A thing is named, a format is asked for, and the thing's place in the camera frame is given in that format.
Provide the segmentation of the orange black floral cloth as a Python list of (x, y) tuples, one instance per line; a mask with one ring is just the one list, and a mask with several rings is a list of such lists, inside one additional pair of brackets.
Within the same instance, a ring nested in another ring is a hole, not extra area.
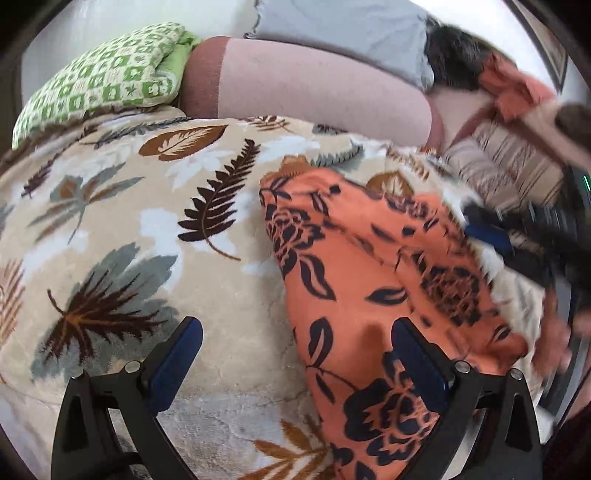
[(494, 303), (442, 200), (379, 193), (329, 169), (260, 182), (266, 233), (334, 464), (324, 478), (394, 479), (437, 422), (394, 355), (412, 321), (453, 359), (503, 374), (529, 345)]

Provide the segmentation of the striped beige cushion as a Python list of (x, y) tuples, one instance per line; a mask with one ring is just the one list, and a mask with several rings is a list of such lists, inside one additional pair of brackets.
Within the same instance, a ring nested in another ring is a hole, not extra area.
[(444, 159), (487, 206), (501, 210), (528, 202), (553, 205), (564, 179), (563, 169), (551, 157), (489, 120), (451, 146)]

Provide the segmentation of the orange crumpled garment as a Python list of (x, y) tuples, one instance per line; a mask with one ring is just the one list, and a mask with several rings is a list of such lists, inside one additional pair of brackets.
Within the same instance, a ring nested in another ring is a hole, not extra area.
[(484, 61), (479, 83), (495, 97), (496, 109), (505, 122), (519, 119), (540, 104), (556, 98), (546, 84), (496, 53)]

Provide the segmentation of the beige leaf pattern blanket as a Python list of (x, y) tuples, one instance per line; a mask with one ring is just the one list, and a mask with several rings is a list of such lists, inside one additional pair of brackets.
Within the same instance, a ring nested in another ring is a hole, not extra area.
[(12, 156), (1, 178), (1, 424), (50, 475), (71, 376), (120, 370), (187, 315), (204, 347), (162, 426), (202, 479), (329, 477), (329, 449), (263, 230), (257, 184), (288, 154), (362, 182), (475, 198), (425, 155), (301, 120), (105, 115)]

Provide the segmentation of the black furry item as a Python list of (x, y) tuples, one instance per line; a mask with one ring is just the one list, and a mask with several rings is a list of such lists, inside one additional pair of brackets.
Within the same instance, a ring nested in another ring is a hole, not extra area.
[(515, 61), (486, 40), (434, 17), (427, 21), (425, 55), (434, 73), (434, 84), (458, 90), (476, 91), (484, 62), (493, 53)]

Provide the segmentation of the grey pillow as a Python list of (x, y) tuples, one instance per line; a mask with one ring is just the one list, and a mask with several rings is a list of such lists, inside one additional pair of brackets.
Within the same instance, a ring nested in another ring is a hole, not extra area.
[(320, 49), (363, 62), (429, 91), (435, 75), (425, 54), (428, 13), (408, 0), (256, 2), (246, 38)]

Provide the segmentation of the pink bolster pillow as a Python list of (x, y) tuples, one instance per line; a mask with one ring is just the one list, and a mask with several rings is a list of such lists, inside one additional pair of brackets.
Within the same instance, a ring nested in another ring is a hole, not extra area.
[(212, 37), (184, 69), (179, 107), (203, 118), (280, 116), (400, 146), (438, 149), (443, 121), (421, 90), (377, 68), (293, 44)]

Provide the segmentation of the green white patterned pillow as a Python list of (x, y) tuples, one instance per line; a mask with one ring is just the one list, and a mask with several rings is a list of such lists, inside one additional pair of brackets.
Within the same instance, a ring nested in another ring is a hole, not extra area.
[(183, 25), (148, 25), (103, 42), (71, 61), (25, 103), (12, 132), (17, 149), (31, 134), (99, 109), (153, 107), (178, 94), (201, 39)]

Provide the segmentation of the wooden wall frame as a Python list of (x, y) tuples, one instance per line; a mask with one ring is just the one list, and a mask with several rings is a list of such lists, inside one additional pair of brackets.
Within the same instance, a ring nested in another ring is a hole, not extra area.
[(568, 54), (557, 37), (520, 1), (507, 1), (548, 70), (558, 93), (563, 91), (568, 69)]

